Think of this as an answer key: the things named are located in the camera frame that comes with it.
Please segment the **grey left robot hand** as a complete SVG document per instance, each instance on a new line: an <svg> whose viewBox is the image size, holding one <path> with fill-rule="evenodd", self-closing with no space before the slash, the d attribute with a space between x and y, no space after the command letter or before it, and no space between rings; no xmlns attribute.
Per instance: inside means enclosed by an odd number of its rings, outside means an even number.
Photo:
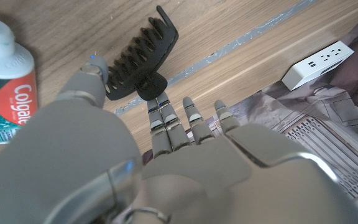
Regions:
<svg viewBox="0 0 358 224"><path fill-rule="evenodd" d="M103 110L108 67L91 56L0 153L0 223L358 223L320 157L215 104L223 135L181 126L144 164L126 125Z"/></svg>

